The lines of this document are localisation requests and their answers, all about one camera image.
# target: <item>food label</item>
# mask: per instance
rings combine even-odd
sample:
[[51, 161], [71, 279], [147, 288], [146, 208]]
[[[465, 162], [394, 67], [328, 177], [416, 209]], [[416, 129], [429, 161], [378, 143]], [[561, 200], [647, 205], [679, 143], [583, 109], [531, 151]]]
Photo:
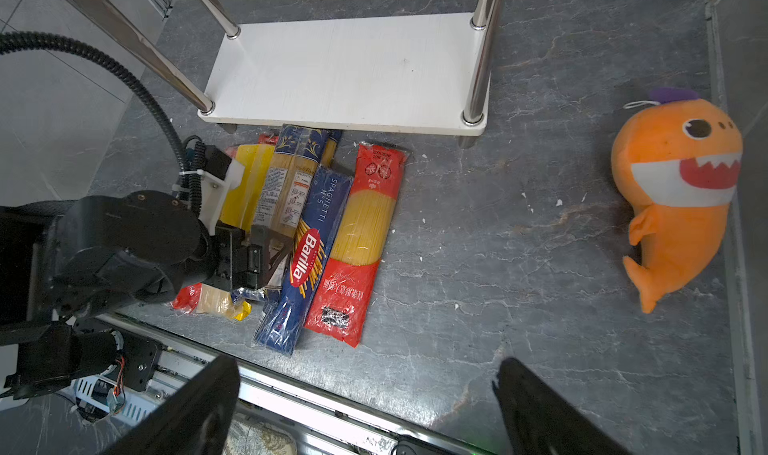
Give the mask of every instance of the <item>food label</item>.
[[275, 153], [295, 155], [312, 162], [320, 162], [330, 130], [311, 129], [304, 126], [284, 125], [275, 146]]
[[279, 169], [277, 167], [270, 167], [266, 171], [264, 188], [261, 190], [259, 205], [256, 207], [254, 224], [270, 226], [272, 216], [275, 213], [275, 205], [277, 205], [277, 200], [280, 198], [280, 191], [283, 189], [287, 173], [288, 169]]
[[309, 229], [299, 240], [293, 261], [290, 264], [290, 284], [301, 287], [310, 277], [310, 271], [315, 266], [317, 252], [320, 250], [320, 231]]
[[329, 258], [304, 326], [356, 347], [378, 269], [378, 261], [358, 266]]
[[399, 150], [361, 143], [350, 195], [360, 190], [375, 190], [397, 199], [406, 158]]
[[280, 223], [291, 226], [294, 229], [299, 226], [301, 211], [304, 209], [304, 203], [306, 202], [306, 194], [310, 192], [310, 183], [312, 183], [312, 175], [310, 173], [302, 172], [301, 170], [296, 171], [296, 174], [293, 176], [293, 184], [288, 192], [283, 215], [280, 217]]

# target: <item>stainless steel pole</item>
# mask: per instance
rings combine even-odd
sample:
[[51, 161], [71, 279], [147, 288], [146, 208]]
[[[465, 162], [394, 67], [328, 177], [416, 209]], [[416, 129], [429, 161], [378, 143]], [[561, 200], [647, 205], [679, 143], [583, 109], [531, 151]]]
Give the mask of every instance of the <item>stainless steel pole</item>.
[[492, 0], [491, 17], [485, 28], [482, 46], [475, 63], [475, 76], [472, 77], [472, 85], [469, 87], [467, 104], [462, 114], [467, 125], [480, 124], [485, 108], [485, 97], [488, 95], [488, 81], [491, 78], [491, 49], [498, 18], [502, 13], [503, 0]]
[[491, 18], [494, 0], [478, 0], [475, 14], [472, 16], [472, 28], [484, 30], [488, 25], [488, 19]]
[[192, 84], [109, 0], [68, 1], [142, 64], [187, 97], [203, 115], [214, 111], [214, 101]]
[[235, 39], [240, 35], [240, 27], [232, 20], [232, 17], [224, 10], [219, 0], [199, 0], [210, 11], [229, 39]]

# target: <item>barilla spaghetti package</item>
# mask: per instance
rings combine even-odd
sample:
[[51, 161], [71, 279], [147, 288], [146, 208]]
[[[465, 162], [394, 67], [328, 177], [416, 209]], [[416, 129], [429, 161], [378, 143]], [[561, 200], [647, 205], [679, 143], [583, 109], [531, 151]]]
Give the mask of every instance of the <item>barilla spaghetti package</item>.
[[350, 199], [307, 328], [353, 347], [360, 343], [407, 158], [400, 150], [360, 144]]
[[257, 344], [283, 354], [293, 353], [351, 186], [352, 177], [324, 166], [317, 168], [296, 231], [293, 258], [283, 278], [280, 301], [268, 308], [269, 313], [254, 336]]

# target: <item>metal rail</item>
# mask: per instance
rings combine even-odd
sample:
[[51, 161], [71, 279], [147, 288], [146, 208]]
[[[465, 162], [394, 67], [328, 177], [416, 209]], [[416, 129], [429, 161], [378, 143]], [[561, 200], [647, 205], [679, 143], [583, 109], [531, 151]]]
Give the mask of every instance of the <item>metal rail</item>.
[[[491, 50], [495, 38], [498, 18], [502, 13], [503, 0], [492, 0], [490, 3], [490, 18], [485, 25], [482, 46], [475, 63], [475, 76], [472, 77], [472, 86], [469, 88], [467, 103], [462, 114], [464, 123], [470, 126], [480, 124], [483, 119], [485, 99], [488, 96], [488, 81], [491, 79]], [[478, 0], [478, 10], [483, 11], [488, 7], [488, 0]]]
[[192, 84], [109, 0], [68, 1], [142, 64], [187, 97], [203, 115], [214, 111], [214, 101]]
[[214, 16], [216, 22], [224, 28], [226, 32], [226, 38], [233, 40], [240, 35], [240, 27], [232, 20], [232, 17], [224, 10], [219, 0], [199, 0], [208, 9], [211, 15]]
[[[188, 378], [193, 377], [204, 366], [205, 362], [212, 361], [219, 354], [222, 354], [212, 347], [201, 345], [124, 315], [100, 315], [98, 319], [118, 330], [152, 338], [167, 347], [171, 347], [172, 352], [165, 352], [160, 356], [159, 365]], [[374, 453], [389, 455], [387, 448], [391, 450], [394, 447], [391, 445], [391, 441], [396, 441], [398, 436], [402, 436], [430, 443], [457, 455], [490, 455], [489, 452], [462, 441], [446, 437], [248, 361], [238, 359], [237, 364], [242, 380], [240, 385], [240, 398], [242, 400], [284, 417], [295, 417], [299, 423], [335, 440], [346, 441], [357, 447], [368, 447], [366, 449]], [[329, 417], [344, 423], [339, 424]]]

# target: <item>plush shark toy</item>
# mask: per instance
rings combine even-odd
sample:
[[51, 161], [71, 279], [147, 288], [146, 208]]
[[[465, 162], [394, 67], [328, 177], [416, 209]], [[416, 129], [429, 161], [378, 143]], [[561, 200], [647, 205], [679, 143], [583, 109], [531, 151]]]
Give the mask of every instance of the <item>plush shark toy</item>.
[[741, 168], [741, 133], [722, 110], [691, 90], [656, 89], [653, 105], [619, 132], [611, 154], [614, 181], [632, 204], [629, 241], [642, 265], [624, 268], [651, 313], [709, 264], [720, 247]]

